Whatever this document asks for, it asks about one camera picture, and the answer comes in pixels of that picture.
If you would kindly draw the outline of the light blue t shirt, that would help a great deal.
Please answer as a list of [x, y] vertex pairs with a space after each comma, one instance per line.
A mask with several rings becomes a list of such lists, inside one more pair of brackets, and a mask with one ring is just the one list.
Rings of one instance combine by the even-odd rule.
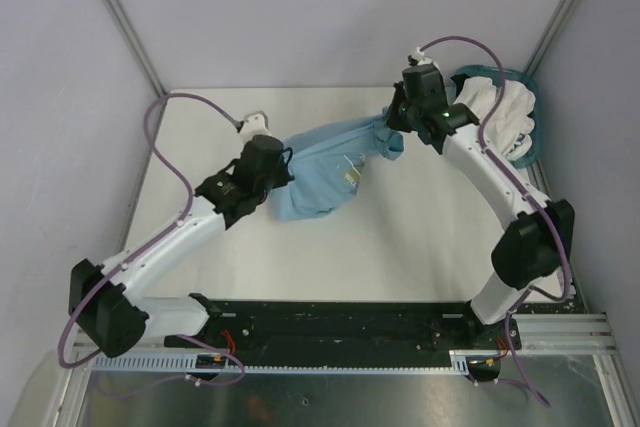
[[293, 180], [271, 191], [269, 201], [280, 221], [325, 217], [353, 200], [366, 160], [394, 161], [404, 152], [400, 132], [386, 125], [386, 113], [326, 124], [285, 141], [293, 156]]

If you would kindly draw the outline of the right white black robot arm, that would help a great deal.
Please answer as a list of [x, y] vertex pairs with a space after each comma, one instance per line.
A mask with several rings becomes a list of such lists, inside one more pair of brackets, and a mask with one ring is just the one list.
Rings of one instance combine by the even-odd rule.
[[503, 234], [491, 253], [493, 273], [458, 318], [436, 325], [473, 348], [484, 348], [504, 318], [513, 313], [541, 279], [557, 271], [571, 282], [569, 254], [575, 211], [566, 200], [552, 201], [527, 185], [485, 137], [482, 124], [464, 103], [448, 102], [444, 81], [432, 63], [418, 62], [402, 72], [385, 116], [393, 130], [416, 133], [426, 145], [462, 172], [499, 220]]

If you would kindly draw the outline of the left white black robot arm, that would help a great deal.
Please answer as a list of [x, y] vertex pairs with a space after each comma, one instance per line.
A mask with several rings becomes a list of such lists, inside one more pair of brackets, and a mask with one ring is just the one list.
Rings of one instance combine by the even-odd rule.
[[239, 158], [192, 190], [184, 209], [136, 247], [99, 265], [84, 259], [70, 275], [72, 323], [109, 358], [140, 340], [188, 336], [214, 344], [221, 323], [204, 296], [150, 298], [147, 291], [200, 246], [252, 214], [275, 188], [292, 180], [293, 150], [269, 135], [248, 140]]

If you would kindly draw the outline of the black t shirt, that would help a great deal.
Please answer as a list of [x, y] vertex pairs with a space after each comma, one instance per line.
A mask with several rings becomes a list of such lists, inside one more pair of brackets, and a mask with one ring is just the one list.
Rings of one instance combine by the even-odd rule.
[[458, 73], [451, 77], [451, 81], [455, 88], [455, 94], [454, 94], [455, 98], [457, 98], [461, 94], [464, 88], [464, 84], [468, 78], [469, 76], [465, 73]]

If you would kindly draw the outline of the teal laundry basket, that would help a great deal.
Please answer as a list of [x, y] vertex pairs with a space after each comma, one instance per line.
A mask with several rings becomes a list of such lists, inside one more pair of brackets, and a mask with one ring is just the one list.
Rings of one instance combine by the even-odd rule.
[[526, 74], [506, 69], [467, 65], [451, 77], [455, 101], [467, 105], [485, 125], [485, 137], [516, 169], [538, 160], [541, 148], [539, 89]]

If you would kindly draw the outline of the white t shirt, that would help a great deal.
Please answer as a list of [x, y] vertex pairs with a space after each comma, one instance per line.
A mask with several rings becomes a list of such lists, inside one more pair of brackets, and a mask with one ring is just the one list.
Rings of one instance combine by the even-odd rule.
[[[469, 107], [483, 123], [497, 96], [498, 88], [490, 78], [476, 76], [466, 80], [455, 102]], [[533, 145], [535, 101], [534, 93], [524, 84], [507, 80], [502, 101], [486, 122], [485, 137], [511, 162], [522, 158]]]

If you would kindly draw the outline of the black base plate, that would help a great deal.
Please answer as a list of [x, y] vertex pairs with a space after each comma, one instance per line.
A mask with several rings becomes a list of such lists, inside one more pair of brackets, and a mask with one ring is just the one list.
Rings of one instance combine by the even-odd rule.
[[238, 351], [275, 338], [413, 341], [435, 350], [489, 350], [509, 341], [521, 347], [515, 320], [485, 325], [468, 302], [198, 301], [208, 319], [193, 337], [228, 341]]

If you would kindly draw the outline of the right aluminium frame post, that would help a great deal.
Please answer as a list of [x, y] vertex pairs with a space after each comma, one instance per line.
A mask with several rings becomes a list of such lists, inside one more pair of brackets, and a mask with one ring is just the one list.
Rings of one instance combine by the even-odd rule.
[[560, 0], [527, 62], [524, 73], [534, 76], [568, 23], [580, 0]]

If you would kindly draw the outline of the aluminium frame post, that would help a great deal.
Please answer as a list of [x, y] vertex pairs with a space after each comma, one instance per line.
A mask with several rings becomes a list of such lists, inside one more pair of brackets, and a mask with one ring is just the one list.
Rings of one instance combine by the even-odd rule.
[[150, 89], [157, 97], [164, 95], [166, 89], [126, 12], [124, 4], [121, 0], [102, 0], [102, 2]]
[[527, 62], [524, 73], [534, 76], [568, 23], [580, 0], [560, 0]]

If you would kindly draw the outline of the left aluminium frame post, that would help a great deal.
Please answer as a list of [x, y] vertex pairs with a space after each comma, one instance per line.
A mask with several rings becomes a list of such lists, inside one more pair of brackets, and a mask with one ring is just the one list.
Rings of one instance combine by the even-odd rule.
[[157, 97], [164, 95], [166, 89], [126, 12], [124, 4], [121, 0], [102, 0], [102, 2], [150, 89]]

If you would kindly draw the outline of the aluminium front rail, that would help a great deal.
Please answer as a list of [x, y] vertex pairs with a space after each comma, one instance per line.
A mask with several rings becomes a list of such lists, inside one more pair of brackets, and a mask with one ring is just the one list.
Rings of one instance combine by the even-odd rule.
[[277, 361], [277, 362], [342, 362], [356, 364], [373, 362], [383, 364], [392, 360], [402, 362], [416, 361], [423, 357], [431, 357], [434, 353], [445, 351], [478, 352], [482, 355], [491, 352], [515, 350], [554, 350], [563, 348], [605, 348], [610, 345], [611, 332], [604, 317], [578, 314], [522, 314], [515, 315], [505, 322], [515, 320], [519, 332], [521, 347], [516, 348], [509, 341], [505, 346], [492, 349], [447, 349], [435, 350], [425, 344], [413, 341], [366, 341], [366, 340], [306, 340], [275, 338], [264, 345], [238, 351], [228, 341], [218, 340], [214, 344], [199, 341], [193, 336], [169, 336], [140, 340], [127, 353], [135, 349], [164, 348], [171, 352], [178, 351], [208, 351], [210, 354], [222, 357], [231, 354], [242, 361]]

